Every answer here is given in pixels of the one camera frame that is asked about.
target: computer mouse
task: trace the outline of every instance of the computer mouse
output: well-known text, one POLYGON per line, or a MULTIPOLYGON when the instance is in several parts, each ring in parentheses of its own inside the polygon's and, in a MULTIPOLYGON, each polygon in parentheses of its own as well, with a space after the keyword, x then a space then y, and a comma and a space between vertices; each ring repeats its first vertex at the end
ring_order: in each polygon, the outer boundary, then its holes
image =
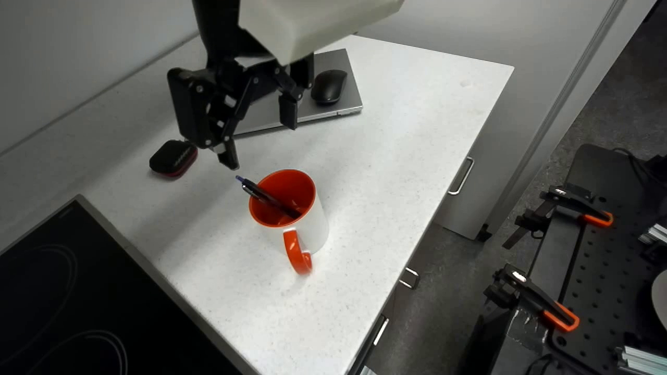
POLYGON ((334 104, 340 99, 348 73, 334 69, 323 71, 315 77, 310 97, 317 104, 334 104))

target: clamp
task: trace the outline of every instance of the clamp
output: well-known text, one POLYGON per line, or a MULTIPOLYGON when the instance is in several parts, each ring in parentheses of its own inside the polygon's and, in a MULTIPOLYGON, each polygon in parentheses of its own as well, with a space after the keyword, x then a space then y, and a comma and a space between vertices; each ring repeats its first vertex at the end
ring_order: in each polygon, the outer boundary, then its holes
POLYGON ((571 183, 566 183, 564 186, 551 185, 547 192, 540 193, 540 198, 544 202, 538 209, 526 210, 523 215, 517 216, 514 223, 519 228, 505 241, 503 248, 512 248, 528 232, 545 233, 551 221, 547 215, 556 206, 578 212, 579 220, 583 224, 607 228, 614 222, 614 216, 610 212, 598 210, 592 205, 593 194, 590 191, 571 183))
POLYGON ((579 326, 577 315, 549 298, 523 271, 511 264, 494 274, 494 283, 484 290, 484 295, 500 308, 515 308, 521 301, 541 314, 547 324, 563 332, 574 331, 579 326))

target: speckled countertop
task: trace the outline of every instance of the speckled countertop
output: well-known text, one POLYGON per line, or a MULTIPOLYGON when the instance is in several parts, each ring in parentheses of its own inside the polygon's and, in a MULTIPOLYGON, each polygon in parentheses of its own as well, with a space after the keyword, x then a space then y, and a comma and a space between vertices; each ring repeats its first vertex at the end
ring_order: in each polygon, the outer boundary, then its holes
POLYGON ((0 248, 82 193, 257 372, 344 374, 512 68, 363 37, 337 48, 361 114, 239 139, 238 172, 202 151, 165 182, 148 159, 179 137, 167 70, 206 60, 187 42, 0 157, 0 248), (307 277, 234 180, 283 168, 312 176, 331 228, 307 277))

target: white mug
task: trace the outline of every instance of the white mug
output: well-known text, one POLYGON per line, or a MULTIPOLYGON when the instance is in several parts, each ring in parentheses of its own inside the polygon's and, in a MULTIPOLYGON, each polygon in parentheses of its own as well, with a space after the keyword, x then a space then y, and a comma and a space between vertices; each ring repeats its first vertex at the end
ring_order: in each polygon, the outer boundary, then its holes
POLYGON ((261 225, 272 247, 283 252, 298 274, 308 274, 313 269, 311 254, 324 246, 329 236, 329 224, 313 180, 302 171, 283 169, 263 178, 261 189, 301 213, 293 219, 277 208, 250 197, 248 209, 253 219, 261 225))

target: black cooktop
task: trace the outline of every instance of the black cooktop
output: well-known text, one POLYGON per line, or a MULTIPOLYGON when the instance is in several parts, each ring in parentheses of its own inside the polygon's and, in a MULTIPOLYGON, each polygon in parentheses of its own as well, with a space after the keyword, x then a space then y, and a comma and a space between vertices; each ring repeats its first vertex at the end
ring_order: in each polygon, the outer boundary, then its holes
POLYGON ((0 253, 0 304, 0 374, 240 374, 76 200, 0 253))

